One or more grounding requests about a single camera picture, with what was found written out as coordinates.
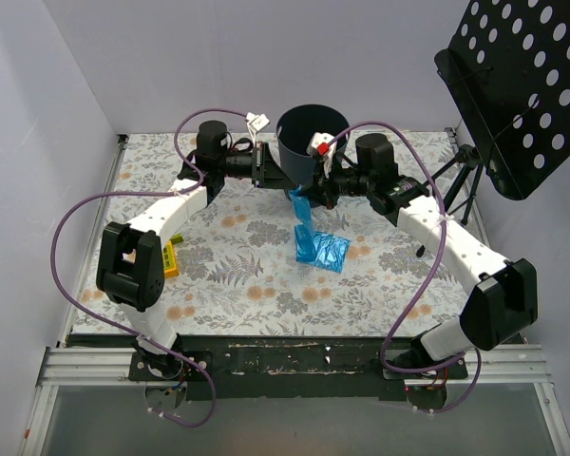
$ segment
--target gray wall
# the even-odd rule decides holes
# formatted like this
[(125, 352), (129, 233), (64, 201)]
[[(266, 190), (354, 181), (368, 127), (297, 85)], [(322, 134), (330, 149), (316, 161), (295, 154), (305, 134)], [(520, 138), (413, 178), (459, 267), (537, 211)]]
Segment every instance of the gray wall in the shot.
[(305, 103), (352, 122), (456, 126), (433, 57), (467, 3), (45, 0), (118, 133), (173, 131), (212, 105), (276, 121)]
[[(0, 455), (23, 442), (45, 346), (55, 345), (67, 313), (48, 268), (55, 224), (104, 187), (115, 147), (42, 1), (0, 0)], [(69, 288), (94, 211), (82, 211), (61, 241)]]
[[(464, 124), (458, 135), (472, 143)], [(524, 201), (503, 198), (484, 176), (478, 203), (492, 248), (537, 268), (539, 320), (527, 336), (544, 348), (570, 431), (570, 159)]]

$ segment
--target black bucket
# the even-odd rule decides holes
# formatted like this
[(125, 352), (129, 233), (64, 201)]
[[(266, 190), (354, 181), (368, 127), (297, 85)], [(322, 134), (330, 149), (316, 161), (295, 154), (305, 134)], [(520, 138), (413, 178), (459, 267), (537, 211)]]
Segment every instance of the black bucket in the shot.
[[(276, 123), (281, 169), (295, 183), (304, 185), (313, 178), (316, 161), (306, 153), (314, 133), (337, 135), (349, 122), (338, 111), (321, 104), (304, 104), (290, 109)], [(336, 151), (344, 152), (349, 135), (338, 140)]]

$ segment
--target yellow block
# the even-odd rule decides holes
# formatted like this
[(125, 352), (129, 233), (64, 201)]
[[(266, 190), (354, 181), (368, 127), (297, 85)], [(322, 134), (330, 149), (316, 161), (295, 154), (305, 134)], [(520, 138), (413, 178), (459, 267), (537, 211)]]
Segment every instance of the yellow block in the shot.
[(180, 234), (176, 234), (176, 235), (174, 235), (173, 237), (171, 237), (170, 240), (171, 240), (171, 243), (172, 243), (173, 245), (175, 245), (175, 244), (181, 244), (181, 243), (183, 242), (183, 236), (180, 235)]
[(175, 251), (173, 250), (173, 243), (169, 240), (167, 245), (162, 249), (162, 264), (164, 267), (164, 276), (166, 278), (176, 277), (180, 275), (178, 262), (175, 258)]

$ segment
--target blue plastic bag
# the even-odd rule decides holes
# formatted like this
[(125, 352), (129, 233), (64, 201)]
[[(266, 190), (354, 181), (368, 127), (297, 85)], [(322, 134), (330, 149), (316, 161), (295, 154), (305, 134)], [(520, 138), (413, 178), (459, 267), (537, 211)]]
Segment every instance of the blue plastic bag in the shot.
[(292, 190), (290, 197), (295, 216), (302, 222), (294, 228), (295, 259), (300, 263), (341, 273), (351, 242), (340, 236), (315, 231), (308, 198), (300, 197), (298, 190)]

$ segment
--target perforated metal panel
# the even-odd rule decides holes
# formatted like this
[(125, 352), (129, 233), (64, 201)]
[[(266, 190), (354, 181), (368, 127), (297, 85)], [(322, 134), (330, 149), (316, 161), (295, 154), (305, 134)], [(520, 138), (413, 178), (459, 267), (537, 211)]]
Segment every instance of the perforated metal panel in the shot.
[(502, 195), (570, 156), (570, 0), (473, 0), (435, 63)]

